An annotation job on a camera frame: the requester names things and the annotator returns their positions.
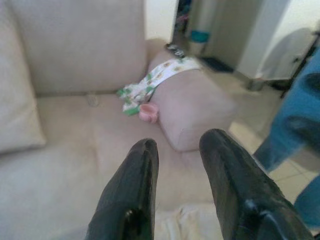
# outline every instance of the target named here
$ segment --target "tiled floor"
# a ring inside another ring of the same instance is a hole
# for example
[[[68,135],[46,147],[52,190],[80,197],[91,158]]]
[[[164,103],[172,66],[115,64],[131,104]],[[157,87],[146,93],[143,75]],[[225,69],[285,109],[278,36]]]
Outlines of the tiled floor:
[[[267,85],[262,91],[251,92],[246,90],[243,81],[231,74],[216,73],[210,69],[205,71],[238,103],[238,115],[230,132],[251,154],[254,153],[268,135],[270,124],[281,107],[281,92]],[[320,158],[304,149],[271,172],[270,177],[285,197],[294,203],[298,194],[319,173]]]

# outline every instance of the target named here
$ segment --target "blue object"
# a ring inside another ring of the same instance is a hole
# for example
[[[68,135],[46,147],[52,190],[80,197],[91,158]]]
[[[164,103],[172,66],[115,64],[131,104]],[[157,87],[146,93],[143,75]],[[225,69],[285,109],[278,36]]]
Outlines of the blue object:
[[[196,43],[206,43],[209,40],[210,34],[204,31],[192,31],[191,40]]]
[[[273,120],[269,136],[254,153],[268,172],[276,169],[307,143],[305,138],[295,132],[290,119],[298,117],[320,123],[320,89],[311,89],[306,84],[311,74],[320,74],[320,50],[297,77]],[[294,204],[304,222],[311,228],[320,227],[319,189],[320,175],[302,191]]]

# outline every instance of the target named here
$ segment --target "sofa backrest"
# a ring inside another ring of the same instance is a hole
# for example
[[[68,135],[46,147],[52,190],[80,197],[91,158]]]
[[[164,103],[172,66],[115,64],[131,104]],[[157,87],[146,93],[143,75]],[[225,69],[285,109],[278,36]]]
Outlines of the sofa backrest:
[[[143,0],[8,1],[36,93],[114,91],[143,77]]]

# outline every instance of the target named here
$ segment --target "patterned cloth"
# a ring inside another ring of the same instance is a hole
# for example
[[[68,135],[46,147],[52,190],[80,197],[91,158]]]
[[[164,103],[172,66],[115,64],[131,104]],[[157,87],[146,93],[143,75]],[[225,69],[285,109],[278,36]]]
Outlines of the patterned cloth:
[[[156,66],[139,83],[126,85],[116,94],[124,100],[123,112],[130,116],[140,111],[140,105],[150,100],[156,87],[166,79],[187,70],[200,69],[193,58],[170,59]]]

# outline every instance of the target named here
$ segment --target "pink cup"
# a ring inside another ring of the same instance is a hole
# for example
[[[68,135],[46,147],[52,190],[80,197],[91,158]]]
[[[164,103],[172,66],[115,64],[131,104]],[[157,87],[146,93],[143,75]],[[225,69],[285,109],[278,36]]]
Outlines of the pink cup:
[[[155,124],[158,120],[159,108],[154,103],[140,105],[139,118],[143,121]]]

